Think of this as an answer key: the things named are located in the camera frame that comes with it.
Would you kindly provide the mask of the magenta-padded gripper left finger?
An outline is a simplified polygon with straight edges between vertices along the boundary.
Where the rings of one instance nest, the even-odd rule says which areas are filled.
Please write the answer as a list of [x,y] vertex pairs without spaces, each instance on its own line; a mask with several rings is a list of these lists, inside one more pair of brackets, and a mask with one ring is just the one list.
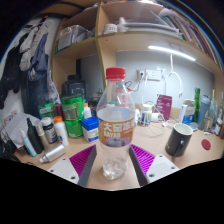
[[70,158],[58,160],[49,169],[49,172],[81,187],[85,187],[96,156],[96,146],[92,145]]

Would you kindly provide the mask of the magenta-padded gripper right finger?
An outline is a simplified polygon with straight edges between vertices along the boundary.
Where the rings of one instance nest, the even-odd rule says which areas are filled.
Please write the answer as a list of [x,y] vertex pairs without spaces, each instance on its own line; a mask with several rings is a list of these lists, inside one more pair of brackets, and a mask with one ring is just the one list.
[[131,145],[129,155],[140,186],[155,182],[179,170],[163,154],[153,155],[136,145]]

